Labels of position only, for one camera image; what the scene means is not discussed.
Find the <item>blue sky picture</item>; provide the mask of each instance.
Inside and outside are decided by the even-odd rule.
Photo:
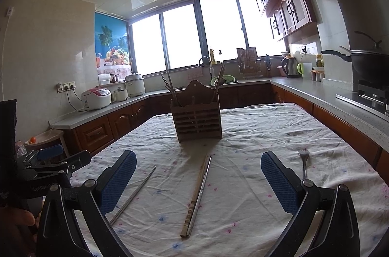
[[[124,51],[128,52],[128,43],[127,43],[127,22],[124,20],[120,20],[114,17],[110,17],[107,15],[100,14],[98,12],[95,13],[95,51],[96,55],[99,53],[102,54],[102,58],[106,57],[106,53],[109,51],[108,46],[102,45],[100,43],[100,39],[98,35],[102,33],[102,26],[107,26],[112,30],[112,44],[110,44],[110,48],[113,48],[119,45],[119,38],[125,37],[125,47]]]

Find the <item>fork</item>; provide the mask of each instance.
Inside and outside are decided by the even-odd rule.
[[[307,178],[307,159],[309,157],[309,151],[308,150],[299,150],[298,155],[300,155],[302,161],[303,161],[303,180]]]

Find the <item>blue gripper pad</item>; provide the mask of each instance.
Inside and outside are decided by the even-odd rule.
[[[44,148],[43,150],[40,150],[39,153],[36,155],[36,159],[39,161],[45,161],[46,159],[61,155],[62,153],[63,153],[62,145],[57,144],[48,148]]]
[[[115,208],[136,167],[137,156],[133,151],[126,150],[112,167],[106,168],[99,176],[93,195],[102,215]]]
[[[295,215],[305,195],[299,177],[292,169],[286,168],[273,152],[262,154],[261,169],[284,211]]]

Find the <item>chopsticks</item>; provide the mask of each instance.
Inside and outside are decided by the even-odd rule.
[[[208,155],[206,155],[204,158],[203,164],[201,166],[200,172],[198,174],[198,177],[197,177],[196,186],[195,186],[194,191],[193,191],[192,201],[189,205],[189,210],[188,210],[188,213],[186,214],[185,222],[184,222],[184,225],[183,225],[182,230],[181,230],[181,234],[180,234],[181,237],[190,236],[190,232],[193,228],[193,223],[195,222],[195,216],[197,214],[198,206],[200,204],[200,200],[199,200],[199,197],[201,199],[200,191],[202,194],[202,192],[203,192],[202,190],[204,189],[204,184],[205,184],[204,178],[206,178],[206,173],[208,173],[210,161],[211,161],[211,156],[208,157]],[[189,230],[190,225],[192,225],[192,227],[191,227],[189,235],[188,235],[188,230]]]
[[[144,179],[144,181],[142,181],[142,183],[136,188],[136,190],[132,193],[132,195],[130,195],[130,197],[128,198],[128,200],[125,202],[125,204],[123,204],[123,206],[120,208],[120,210],[115,214],[115,216],[112,218],[111,221],[109,221],[109,224],[112,226],[116,221],[117,219],[119,218],[120,214],[123,213],[123,211],[128,207],[128,205],[130,204],[130,202],[132,201],[132,199],[135,198],[135,196],[138,194],[138,192],[140,191],[140,189],[143,187],[143,185],[146,183],[146,181],[150,178],[151,174],[154,173],[155,169],[157,168],[157,166],[154,166],[154,168],[152,169],[152,171],[147,175],[147,177]]]
[[[212,155],[209,156],[209,161],[208,161],[207,169],[206,169],[206,171],[204,173],[203,182],[201,184],[200,191],[198,193],[198,197],[197,197],[197,201],[196,201],[196,206],[194,207],[194,210],[193,210],[193,215],[192,215],[189,227],[188,227],[188,231],[186,232],[186,237],[189,237],[191,235],[191,233],[192,233],[192,229],[193,229],[193,225],[195,223],[195,219],[196,219],[197,211],[198,211],[198,208],[199,208],[199,205],[200,205],[201,197],[203,196],[205,181],[207,180],[209,165],[211,164],[211,158],[212,158]]]
[[[220,68],[219,77],[217,77],[217,82],[216,82],[216,85],[215,85],[215,91],[213,92],[213,96],[212,96],[211,102],[213,102],[215,100],[216,94],[217,94],[217,92],[219,90],[219,86],[221,84],[221,79],[222,79],[224,71],[225,71],[224,65],[225,65],[225,63],[223,62],[223,64],[221,65],[221,68]]]
[[[170,74],[169,74],[169,70],[166,70],[166,73],[168,75],[168,79],[169,79],[169,83],[166,81],[165,77],[163,77],[162,73],[160,73],[165,85],[166,85],[166,88],[171,92],[171,94],[173,95],[173,101],[175,103],[176,106],[181,106],[180,103],[178,102],[178,99],[177,99],[177,93],[173,87],[173,83],[172,83],[172,79],[170,78]]]

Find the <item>window frame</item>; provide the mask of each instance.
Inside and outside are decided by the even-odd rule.
[[[241,24],[242,24],[242,29],[241,30],[243,31],[243,35],[244,35],[244,39],[245,39],[245,44],[246,44],[246,49],[248,49],[249,48],[248,36],[247,36],[246,26],[245,26],[245,23],[244,23],[244,17],[243,17],[243,14],[242,14],[242,9],[240,7],[239,0],[236,0],[236,3],[237,3],[238,11],[239,11],[240,21],[241,21]],[[171,69],[170,68],[170,61],[169,61],[169,54],[168,54],[168,49],[167,49],[167,40],[166,40],[165,22],[164,22],[164,18],[163,18],[163,13],[165,11],[168,11],[168,10],[171,10],[171,9],[175,9],[175,8],[179,8],[179,7],[186,6],[186,5],[192,5],[193,9],[194,9],[194,16],[195,16],[195,19],[196,19],[196,25],[197,25],[198,38],[199,38],[199,42],[200,42],[201,55],[209,57],[209,50],[208,50],[208,44],[207,44],[207,35],[206,35],[206,32],[205,32],[204,19],[203,19],[203,14],[202,14],[202,10],[201,10],[200,0],[183,0],[183,1],[180,1],[180,2],[172,3],[172,4],[169,4],[167,6],[161,7],[159,9],[152,10],[150,12],[144,13],[144,14],[139,15],[139,16],[131,19],[131,20],[127,20],[127,24],[128,24],[127,25],[127,27],[128,27],[128,29],[127,29],[127,39],[128,39],[130,56],[133,58],[133,60],[132,60],[132,68],[133,68],[133,72],[134,73],[137,73],[138,70],[137,70],[137,61],[136,61],[135,49],[134,49],[132,24],[135,23],[135,22],[138,22],[138,21],[140,21],[142,19],[145,19],[145,18],[151,17],[153,15],[156,15],[156,14],[159,15],[159,25],[160,25],[160,29],[161,29],[163,54],[164,54],[164,57],[165,57],[165,65],[166,65],[166,68],[169,70],[169,72],[171,72],[171,71],[180,71],[180,70],[184,70],[184,69],[187,69],[187,68],[190,68],[190,67],[196,67],[197,66],[197,65],[189,65],[189,66],[185,66],[185,67],[178,67],[178,68],[175,68],[175,69]],[[237,61],[236,59],[225,60],[225,62],[236,62],[236,61]],[[202,65],[209,66],[209,63],[205,62]],[[144,76],[153,76],[153,75],[157,75],[157,74],[159,74],[161,72],[164,72],[164,71],[149,73],[149,74],[146,74]]]

